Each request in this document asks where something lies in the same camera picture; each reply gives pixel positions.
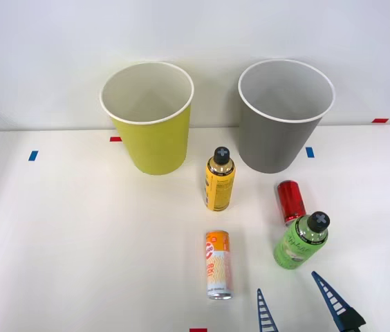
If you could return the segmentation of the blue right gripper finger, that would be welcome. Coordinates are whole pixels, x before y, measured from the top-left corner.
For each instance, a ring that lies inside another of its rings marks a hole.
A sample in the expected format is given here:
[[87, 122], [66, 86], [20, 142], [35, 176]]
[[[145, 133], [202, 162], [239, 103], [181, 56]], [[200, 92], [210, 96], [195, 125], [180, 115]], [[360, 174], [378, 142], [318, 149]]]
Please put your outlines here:
[[364, 318], [323, 277], [315, 271], [311, 275], [326, 302], [338, 331], [360, 332], [360, 327], [366, 324]]
[[270, 313], [268, 305], [265, 301], [260, 288], [257, 289], [257, 310], [259, 319], [260, 332], [278, 332], [277, 325]]

